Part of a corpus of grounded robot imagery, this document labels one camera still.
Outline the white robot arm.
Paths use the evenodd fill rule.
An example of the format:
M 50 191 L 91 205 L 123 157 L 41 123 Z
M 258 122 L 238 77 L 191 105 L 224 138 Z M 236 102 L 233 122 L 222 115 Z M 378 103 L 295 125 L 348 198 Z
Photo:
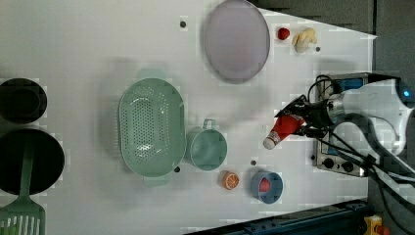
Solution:
M 392 129 L 391 152 L 399 155 L 406 147 L 406 132 L 414 112 L 414 90 L 400 78 L 367 83 L 357 89 L 335 93 L 328 98 L 311 103 L 305 95 L 299 96 L 276 117 L 301 117 L 314 128 L 334 126 L 342 118 L 380 119 Z

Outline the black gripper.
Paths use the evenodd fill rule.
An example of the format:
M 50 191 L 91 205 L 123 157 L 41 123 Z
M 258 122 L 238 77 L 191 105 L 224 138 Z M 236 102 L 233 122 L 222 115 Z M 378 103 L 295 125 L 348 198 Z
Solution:
M 323 138 L 334 124 L 327 113 L 327 101 L 310 103 L 304 95 L 300 95 L 275 117 L 299 116 L 304 119 L 302 127 L 291 135 L 306 136 L 309 138 Z

